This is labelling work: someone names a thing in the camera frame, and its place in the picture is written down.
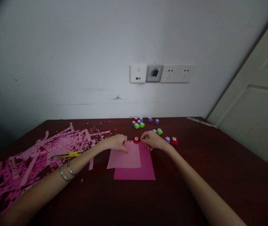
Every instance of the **white wall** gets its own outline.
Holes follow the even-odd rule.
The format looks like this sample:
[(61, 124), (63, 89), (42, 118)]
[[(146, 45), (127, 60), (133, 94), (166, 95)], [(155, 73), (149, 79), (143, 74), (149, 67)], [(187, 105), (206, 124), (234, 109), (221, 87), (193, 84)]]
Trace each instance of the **white wall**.
[[(267, 21), (268, 0), (2, 1), (0, 147), (47, 119), (206, 117)], [(138, 86), (139, 63), (197, 67)]]

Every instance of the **forearm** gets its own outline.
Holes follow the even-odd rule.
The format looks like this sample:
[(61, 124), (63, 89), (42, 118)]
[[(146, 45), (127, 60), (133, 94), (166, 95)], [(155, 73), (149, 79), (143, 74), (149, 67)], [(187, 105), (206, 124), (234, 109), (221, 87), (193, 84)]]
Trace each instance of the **forearm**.
[(200, 177), (171, 146), (164, 150), (175, 162), (210, 225), (245, 225), (230, 206)]
[[(102, 142), (90, 148), (80, 156), (70, 161), (73, 173), (78, 173), (97, 154), (105, 150)], [(67, 168), (63, 165), (63, 172), (68, 179), (73, 179)], [(0, 225), (26, 225), (40, 209), (52, 200), (68, 184), (60, 169), (55, 170), (36, 185), (23, 193), (15, 203), (0, 217)]]

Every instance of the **bangle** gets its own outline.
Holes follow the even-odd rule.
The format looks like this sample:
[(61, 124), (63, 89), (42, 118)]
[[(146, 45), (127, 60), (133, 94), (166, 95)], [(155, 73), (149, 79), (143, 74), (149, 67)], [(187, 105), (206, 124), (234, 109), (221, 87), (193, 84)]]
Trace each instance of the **bangle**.
[(72, 176), (76, 176), (77, 174), (73, 173), (70, 169), (70, 160), (68, 160), (68, 163), (67, 163), (67, 168), (69, 170), (69, 173), (72, 175)]
[(62, 178), (64, 179), (64, 181), (69, 182), (69, 179), (63, 173), (63, 165), (60, 166), (60, 174), (61, 174)]

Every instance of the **wall outlet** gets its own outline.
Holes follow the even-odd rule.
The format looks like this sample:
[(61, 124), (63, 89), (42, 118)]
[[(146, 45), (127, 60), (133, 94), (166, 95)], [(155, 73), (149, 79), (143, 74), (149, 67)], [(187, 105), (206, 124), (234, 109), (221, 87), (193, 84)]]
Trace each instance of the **wall outlet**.
[(145, 83), (147, 74), (146, 65), (131, 65), (130, 66), (130, 82)]
[[(160, 82), (163, 65), (148, 65), (146, 82)], [(153, 76), (154, 70), (158, 71), (157, 76)]]
[(161, 83), (188, 83), (193, 77), (195, 65), (164, 65)]

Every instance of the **door panel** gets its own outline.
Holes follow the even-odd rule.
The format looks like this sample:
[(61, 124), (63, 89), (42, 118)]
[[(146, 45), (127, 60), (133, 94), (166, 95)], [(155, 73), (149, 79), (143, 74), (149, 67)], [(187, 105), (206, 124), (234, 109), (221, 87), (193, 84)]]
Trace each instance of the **door panel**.
[(268, 30), (208, 121), (268, 162)]

